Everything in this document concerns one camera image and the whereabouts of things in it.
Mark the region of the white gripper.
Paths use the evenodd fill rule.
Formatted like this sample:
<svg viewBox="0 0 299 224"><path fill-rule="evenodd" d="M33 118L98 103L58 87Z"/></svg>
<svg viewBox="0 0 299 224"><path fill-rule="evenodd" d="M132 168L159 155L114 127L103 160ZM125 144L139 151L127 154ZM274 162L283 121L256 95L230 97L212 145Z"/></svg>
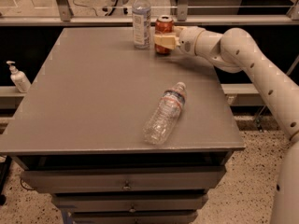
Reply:
<svg viewBox="0 0 299 224"><path fill-rule="evenodd" d="M197 39L204 31L205 29L200 27L175 26L173 32L176 35L155 35L154 43L157 47L165 49L179 47L182 52L195 56Z"/></svg>

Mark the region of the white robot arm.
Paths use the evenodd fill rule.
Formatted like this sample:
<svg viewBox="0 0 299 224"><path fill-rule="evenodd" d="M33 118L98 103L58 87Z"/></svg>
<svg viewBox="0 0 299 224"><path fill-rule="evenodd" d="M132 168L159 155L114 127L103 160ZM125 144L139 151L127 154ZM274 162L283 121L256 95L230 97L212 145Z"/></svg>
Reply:
<svg viewBox="0 0 299 224"><path fill-rule="evenodd" d="M240 28L219 34L177 26L171 33L156 34L154 43L202 57L223 71L247 74L291 142L281 164L270 224L299 224L299 86Z"/></svg>

